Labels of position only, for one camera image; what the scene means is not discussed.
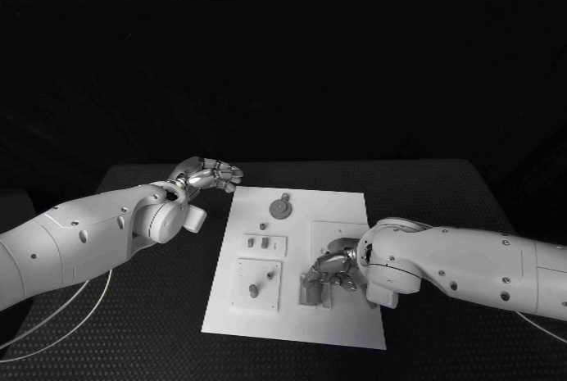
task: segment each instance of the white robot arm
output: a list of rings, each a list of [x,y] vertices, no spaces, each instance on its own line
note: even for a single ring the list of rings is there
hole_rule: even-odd
[[[335,241],[329,249],[337,250],[337,246]],[[368,300],[390,308],[397,307],[400,293],[420,291],[426,279],[451,297],[567,320],[563,246],[391,218],[378,221],[355,245],[339,247],[313,265],[303,281],[306,288],[335,279],[352,291],[352,281],[342,276],[350,277],[358,267],[368,281]]]
[[[198,233],[207,213],[191,200],[202,188],[234,192],[243,176],[236,166],[194,157],[168,181],[65,202],[0,234],[0,310],[107,273],[182,227]]]

